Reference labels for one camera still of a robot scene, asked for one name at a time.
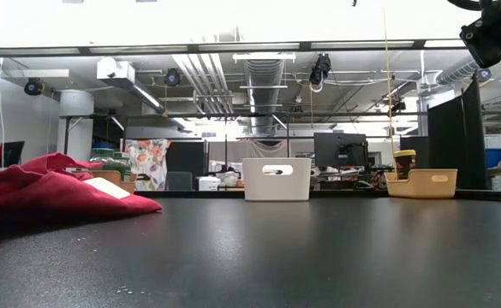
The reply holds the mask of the wooden tray with jars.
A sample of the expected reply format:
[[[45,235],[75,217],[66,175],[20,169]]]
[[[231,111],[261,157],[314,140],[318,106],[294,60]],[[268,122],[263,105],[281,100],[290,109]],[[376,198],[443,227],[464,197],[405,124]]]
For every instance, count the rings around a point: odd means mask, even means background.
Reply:
[[[103,178],[129,193],[134,193],[135,191],[137,175],[125,176],[117,170],[98,169],[92,169],[91,174],[96,178]]]

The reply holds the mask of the grey chair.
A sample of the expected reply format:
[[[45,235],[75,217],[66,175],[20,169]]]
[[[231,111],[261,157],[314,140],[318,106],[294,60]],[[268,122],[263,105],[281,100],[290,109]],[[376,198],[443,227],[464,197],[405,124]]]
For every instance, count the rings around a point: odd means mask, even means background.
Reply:
[[[169,171],[166,175],[168,191],[192,191],[193,174],[190,172]]]

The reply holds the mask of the tall black partition panel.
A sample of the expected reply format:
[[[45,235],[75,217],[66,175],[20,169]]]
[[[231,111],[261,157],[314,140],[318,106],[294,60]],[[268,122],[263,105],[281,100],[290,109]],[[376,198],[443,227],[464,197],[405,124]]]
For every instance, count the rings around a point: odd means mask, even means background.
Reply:
[[[461,95],[427,111],[429,166],[456,169],[456,187],[491,188],[486,167],[486,146],[476,74]]]

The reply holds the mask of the white round column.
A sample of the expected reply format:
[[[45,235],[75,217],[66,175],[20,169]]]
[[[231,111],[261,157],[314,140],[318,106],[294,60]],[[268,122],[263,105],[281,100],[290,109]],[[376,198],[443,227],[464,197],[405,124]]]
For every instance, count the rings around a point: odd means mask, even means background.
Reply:
[[[94,111],[94,96],[80,90],[63,91],[60,97],[57,151],[64,153],[65,132],[69,128],[67,155],[75,161],[87,161],[92,151],[93,119],[81,118]]]

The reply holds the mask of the fluorescent ceiling light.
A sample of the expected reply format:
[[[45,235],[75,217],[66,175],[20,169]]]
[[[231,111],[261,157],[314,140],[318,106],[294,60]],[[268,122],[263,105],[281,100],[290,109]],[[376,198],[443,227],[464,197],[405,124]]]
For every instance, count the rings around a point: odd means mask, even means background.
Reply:
[[[12,78],[68,78],[68,69],[22,69],[8,70]]]

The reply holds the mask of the white appliance box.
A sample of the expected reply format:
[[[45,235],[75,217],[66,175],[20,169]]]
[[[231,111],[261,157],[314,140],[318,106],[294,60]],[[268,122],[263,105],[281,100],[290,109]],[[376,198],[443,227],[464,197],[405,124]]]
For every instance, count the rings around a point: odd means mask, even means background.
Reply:
[[[198,178],[198,190],[201,192],[217,191],[221,180],[215,176],[201,176]]]

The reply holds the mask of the white ceiling light fixture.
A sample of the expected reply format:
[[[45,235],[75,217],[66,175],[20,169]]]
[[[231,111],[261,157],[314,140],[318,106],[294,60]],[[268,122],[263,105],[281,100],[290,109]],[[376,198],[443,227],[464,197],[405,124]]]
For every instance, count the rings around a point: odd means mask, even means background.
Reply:
[[[275,53],[275,52],[253,52],[245,54],[234,54],[232,59],[235,62],[238,61],[251,61],[251,60],[281,60],[281,61],[292,61],[296,59],[296,54],[294,53]]]

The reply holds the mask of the grey ribbed ceiling duct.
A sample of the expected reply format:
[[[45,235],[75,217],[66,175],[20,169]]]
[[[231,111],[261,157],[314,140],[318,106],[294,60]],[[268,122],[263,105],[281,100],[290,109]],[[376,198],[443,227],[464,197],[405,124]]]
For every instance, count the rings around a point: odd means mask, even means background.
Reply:
[[[285,61],[281,59],[246,60],[243,63],[251,113],[274,113],[281,90]],[[277,121],[271,116],[251,117],[251,134],[273,136]]]

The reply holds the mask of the grey overhead frame bar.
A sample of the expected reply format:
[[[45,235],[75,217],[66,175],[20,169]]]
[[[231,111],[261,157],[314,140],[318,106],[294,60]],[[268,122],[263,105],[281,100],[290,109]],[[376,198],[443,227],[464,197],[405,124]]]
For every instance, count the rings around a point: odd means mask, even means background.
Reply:
[[[414,40],[347,40],[347,41],[301,41],[301,42],[215,42],[187,44],[146,45],[86,45],[86,46],[37,46],[0,47],[0,56],[138,56],[163,54],[200,53],[250,53],[250,52],[327,52],[367,50],[464,50],[460,39],[414,39]]]

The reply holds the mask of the silver spiral ceiling duct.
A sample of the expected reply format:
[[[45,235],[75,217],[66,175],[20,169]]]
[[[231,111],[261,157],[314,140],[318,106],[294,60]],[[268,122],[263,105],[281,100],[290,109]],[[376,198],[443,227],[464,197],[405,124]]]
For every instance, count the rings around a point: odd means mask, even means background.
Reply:
[[[435,82],[440,86],[447,86],[457,83],[460,80],[472,76],[481,66],[472,57],[467,57],[455,64],[451,65],[446,70],[443,70],[435,78]]]

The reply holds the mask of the floral cloth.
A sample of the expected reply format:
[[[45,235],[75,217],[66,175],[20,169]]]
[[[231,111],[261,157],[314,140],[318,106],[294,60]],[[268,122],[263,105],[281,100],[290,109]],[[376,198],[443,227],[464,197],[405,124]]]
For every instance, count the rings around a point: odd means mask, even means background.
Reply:
[[[163,191],[166,188],[167,139],[128,139],[125,152],[130,158],[131,172],[137,176],[136,191]]]

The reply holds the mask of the yellow plastic bin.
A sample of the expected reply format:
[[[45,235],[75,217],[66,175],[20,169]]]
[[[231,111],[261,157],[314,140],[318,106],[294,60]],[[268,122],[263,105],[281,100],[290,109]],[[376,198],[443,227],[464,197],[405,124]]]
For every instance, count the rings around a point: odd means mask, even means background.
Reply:
[[[388,193],[398,198],[453,198],[457,169],[411,169],[407,179],[395,172],[385,174]]]

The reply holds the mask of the short black partition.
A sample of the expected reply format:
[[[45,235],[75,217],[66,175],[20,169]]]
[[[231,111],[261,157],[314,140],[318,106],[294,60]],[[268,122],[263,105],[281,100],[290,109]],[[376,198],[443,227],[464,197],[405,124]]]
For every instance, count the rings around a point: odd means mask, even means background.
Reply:
[[[428,169],[430,167],[428,137],[413,136],[401,138],[400,149],[415,151],[415,167],[417,169]]]

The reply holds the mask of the wide black monitor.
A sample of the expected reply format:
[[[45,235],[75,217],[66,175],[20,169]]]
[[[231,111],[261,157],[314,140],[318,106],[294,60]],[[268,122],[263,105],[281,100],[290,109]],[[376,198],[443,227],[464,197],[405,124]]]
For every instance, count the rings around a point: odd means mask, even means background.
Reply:
[[[364,134],[315,133],[314,160],[318,167],[366,167],[367,138]]]

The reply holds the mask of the white plastic bin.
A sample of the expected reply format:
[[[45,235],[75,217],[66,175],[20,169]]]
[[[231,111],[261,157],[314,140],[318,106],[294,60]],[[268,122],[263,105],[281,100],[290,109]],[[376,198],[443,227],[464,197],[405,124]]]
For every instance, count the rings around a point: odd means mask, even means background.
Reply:
[[[247,201],[308,201],[311,158],[258,157],[242,160]]]

